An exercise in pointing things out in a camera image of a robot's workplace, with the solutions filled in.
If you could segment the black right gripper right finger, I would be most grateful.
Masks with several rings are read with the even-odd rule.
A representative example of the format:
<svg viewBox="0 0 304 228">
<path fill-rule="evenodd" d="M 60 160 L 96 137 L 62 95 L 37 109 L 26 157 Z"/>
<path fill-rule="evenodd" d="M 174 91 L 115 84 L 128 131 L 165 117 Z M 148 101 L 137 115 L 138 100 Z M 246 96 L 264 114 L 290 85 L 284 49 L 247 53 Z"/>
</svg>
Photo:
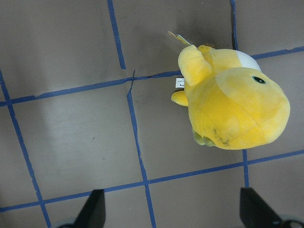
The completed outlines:
<svg viewBox="0 0 304 228">
<path fill-rule="evenodd" d="M 279 228 L 283 222 L 253 188 L 241 188 L 239 215 L 246 228 Z"/>
</svg>

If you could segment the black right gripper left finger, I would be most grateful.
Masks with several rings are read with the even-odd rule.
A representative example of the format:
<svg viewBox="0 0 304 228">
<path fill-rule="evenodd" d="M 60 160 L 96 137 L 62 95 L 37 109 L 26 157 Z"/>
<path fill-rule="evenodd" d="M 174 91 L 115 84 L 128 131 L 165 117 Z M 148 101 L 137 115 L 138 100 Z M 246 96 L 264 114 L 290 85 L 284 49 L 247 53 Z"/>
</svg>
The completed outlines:
<svg viewBox="0 0 304 228">
<path fill-rule="evenodd" d="M 103 228 L 105 225 L 104 190 L 93 190 L 73 223 L 75 228 Z"/>
</svg>

